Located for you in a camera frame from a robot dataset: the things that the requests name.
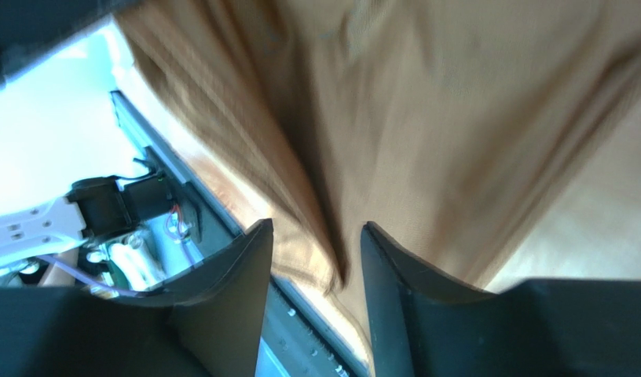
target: tan cloth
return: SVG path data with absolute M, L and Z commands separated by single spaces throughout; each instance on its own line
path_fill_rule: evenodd
M 161 100 L 277 209 L 274 271 L 364 329 L 365 221 L 485 286 L 641 94 L 641 1 L 148 0 L 117 19 Z
M 641 98 L 486 288 L 533 276 L 641 280 Z

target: purple wire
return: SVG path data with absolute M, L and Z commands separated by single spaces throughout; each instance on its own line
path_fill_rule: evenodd
M 68 265 L 67 263 L 61 261 L 60 259 L 53 257 L 52 255 L 37 255 L 37 258 L 43 260 L 44 262 L 49 263 L 50 265 L 58 266 L 58 268 L 62 269 L 66 273 L 72 275 L 78 281 L 81 281 L 82 283 L 87 285 L 94 285 L 96 287 L 100 287 L 108 291 L 114 291 L 119 295 L 126 296 L 126 297 L 142 297 L 148 294 L 148 292 L 132 291 L 130 289 L 112 287 L 110 285 L 101 283 L 95 280 L 91 275 L 88 275 L 87 273 L 84 273 L 83 271 L 71 265 Z

